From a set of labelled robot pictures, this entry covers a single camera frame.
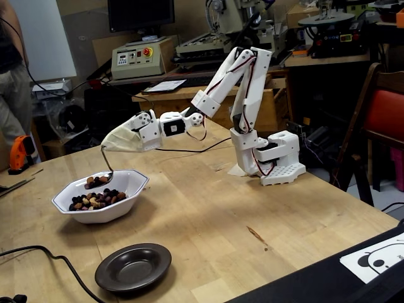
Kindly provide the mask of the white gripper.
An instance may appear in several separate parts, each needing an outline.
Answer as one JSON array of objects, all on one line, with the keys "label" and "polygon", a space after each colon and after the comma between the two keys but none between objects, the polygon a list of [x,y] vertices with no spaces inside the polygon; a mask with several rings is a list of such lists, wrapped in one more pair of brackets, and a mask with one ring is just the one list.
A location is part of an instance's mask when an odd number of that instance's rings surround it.
[{"label": "white gripper", "polygon": [[105,152],[147,152],[160,148],[162,131],[153,110],[142,111],[113,129],[102,141]]}]

